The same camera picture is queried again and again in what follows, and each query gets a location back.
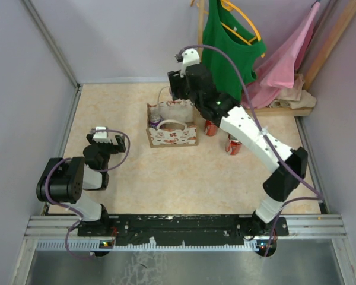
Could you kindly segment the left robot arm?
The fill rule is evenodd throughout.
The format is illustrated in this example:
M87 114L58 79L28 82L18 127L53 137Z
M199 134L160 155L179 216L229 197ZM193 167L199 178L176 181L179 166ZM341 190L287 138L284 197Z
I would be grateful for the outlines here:
M88 146L82 156L49 159L36 186L39 201L65 208L79 217L79 236L104 236L113 226L106 207L86 194L105 190L109 171L118 168L129 155L129 137L115 131L113 142L109 132L102 127L92 129L86 135Z

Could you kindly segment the red cola can front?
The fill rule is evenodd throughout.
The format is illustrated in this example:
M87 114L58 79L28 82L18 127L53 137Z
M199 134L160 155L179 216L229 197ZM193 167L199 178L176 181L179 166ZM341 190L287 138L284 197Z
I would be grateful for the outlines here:
M204 133L209 137L213 137L217 134L218 127L213 122L206 120L204 125Z

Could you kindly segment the red cola can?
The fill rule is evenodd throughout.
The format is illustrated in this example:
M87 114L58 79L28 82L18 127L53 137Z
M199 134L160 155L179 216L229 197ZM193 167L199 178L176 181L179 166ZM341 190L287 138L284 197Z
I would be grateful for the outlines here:
M213 137L217 134L218 127L213 122L206 120L204 125L204 133L209 137Z
M229 155L237 155L242 147L242 143L231 134L228 135L225 145L225 152Z

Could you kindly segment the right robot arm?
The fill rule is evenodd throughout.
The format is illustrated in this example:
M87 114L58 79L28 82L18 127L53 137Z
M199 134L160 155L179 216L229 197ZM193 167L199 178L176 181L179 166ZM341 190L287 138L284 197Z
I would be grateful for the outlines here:
M295 150L259 130L235 98L216 89L204 65L170 71L167 76L174 99L190 100L204 119L239 140L270 171L270 177L262 184L266 198L253 212L248 225L250 235L267 235L284 202L306 175L307 151L303 147Z

